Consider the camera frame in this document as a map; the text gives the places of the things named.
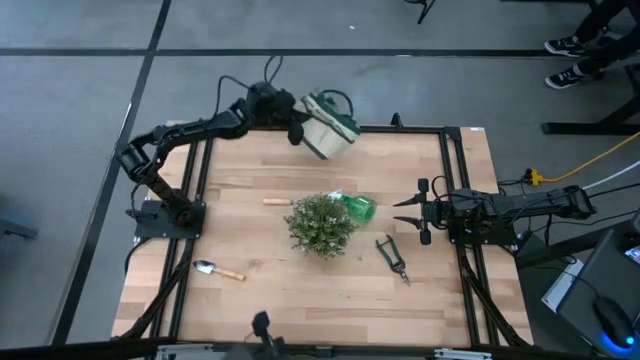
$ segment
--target person's leg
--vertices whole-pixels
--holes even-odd
[[[573,65],[569,69],[549,76],[545,83],[554,89],[564,89],[579,83],[584,77],[594,75],[614,61],[640,49],[640,26],[636,25],[630,33]]]
[[[626,0],[603,0],[587,17],[582,20],[575,36],[578,42],[585,44],[598,36],[598,31],[609,24],[626,6]]]
[[[558,40],[544,43],[548,52],[556,55],[578,57],[583,54],[589,41],[598,36],[598,31],[607,26],[609,21],[626,6],[628,0],[603,0],[582,20],[575,34]]]
[[[596,50],[593,55],[576,64],[576,73],[578,75],[593,75],[638,49],[640,49],[640,26],[636,25],[627,35]]]

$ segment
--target wooden tabletop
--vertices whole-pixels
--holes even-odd
[[[484,130],[461,131],[472,188],[496,192]],[[191,189],[203,147],[200,144]],[[174,187],[181,182],[187,150],[175,149],[162,168],[162,176]],[[205,228],[193,259],[213,261],[247,279],[206,275],[192,267],[179,338],[242,342],[251,332],[253,316],[267,310],[270,332],[288,344],[469,346],[455,248],[446,232],[431,229],[433,242],[423,246],[413,226],[393,220],[397,215],[419,216],[417,206],[391,205],[413,196],[418,178],[442,174],[436,135],[365,133],[331,160],[318,159],[305,146],[289,145],[283,132],[253,131],[240,140],[216,141],[204,198]],[[337,189],[369,196],[378,209],[373,221],[352,236],[346,254],[329,261],[291,248],[282,219],[290,207],[262,204],[264,198],[295,200]],[[436,189],[446,193],[444,181]],[[375,247],[375,240],[385,234],[394,237],[407,263],[411,287],[390,271]],[[167,242],[154,239],[132,257],[114,335],[133,325],[156,295]],[[531,342],[513,258],[496,246],[483,250],[493,300]],[[482,307],[475,303],[486,341]],[[162,334],[168,331],[173,300],[168,304]]]

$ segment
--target potted plant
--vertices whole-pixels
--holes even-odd
[[[340,200],[326,194],[308,196],[293,204],[293,215],[285,216],[291,237],[297,240],[293,248],[305,255],[316,254],[327,260],[344,255],[344,248],[356,225]]]

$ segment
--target shoe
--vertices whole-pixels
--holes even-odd
[[[584,75],[576,74],[574,68],[570,67],[561,73],[549,76],[544,79],[544,82],[552,89],[561,90],[579,83],[583,78]]]
[[[578,57],[587,50],[586,44],[579,43],[576,36],[547,41],[544,43],[544,47],[552,54],[571,57]]]

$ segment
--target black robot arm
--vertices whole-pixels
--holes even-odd
[[[579,186],[567,186],[548,192],[506,196],[472,189],[459,189],[451,194],[427,200],[426,179],[418,180],[419,194],[394,206],[420,204],[421,217],[395,217],[420,230],[420,242],[431,243],[428,224],[434,228],[461,231],[464,243],[512,245],[515,243],[513,223],[522,217],[556,215],[584,220],[596,213],[589,197]]]
[[[189,229],[197,226],[198,212],[194,211],[194,204],[179,189],[172,189],[158,174],[169,152],[177,146],[210,138],[239,139],[256,125],[289,126],[296,116],[294,104],[294,97],[287,91],[275,90],[270,84],[258,83],[251,86],[246,99],[238,99],[227,110],[210,119],[174,126],[157,126],[149,133],[134,138],[118,150],[118,161],[129,179],[136,184],[148,186],[160,198],[161,206],[151,212],[131,209],[127,213],[139,224],[141,221],[150,223],[158,221],[158,218],[166,218],[177,228]],[[155,145],[152,157],[143,149],[149,145]]]

